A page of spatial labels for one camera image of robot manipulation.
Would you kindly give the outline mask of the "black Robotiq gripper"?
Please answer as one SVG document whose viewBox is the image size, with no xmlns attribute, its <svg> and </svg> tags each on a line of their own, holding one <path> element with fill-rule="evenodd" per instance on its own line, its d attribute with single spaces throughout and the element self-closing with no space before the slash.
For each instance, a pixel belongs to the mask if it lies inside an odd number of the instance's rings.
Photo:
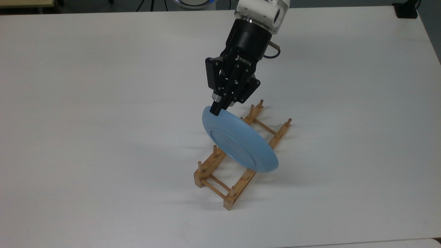
<svg viewBox="0 0 441 248">
<path fill-rule="evenodd" d="M 218 116 L 225 106 L 244 103 L 260 86 L 260 80 L 253 73 L 271 37 L 269 31 L 254 23 L 235 20 L 221 57 L 205 60 L 208 87 L 214 93 L 210 109 L 212 114 Z"/>
</svg>

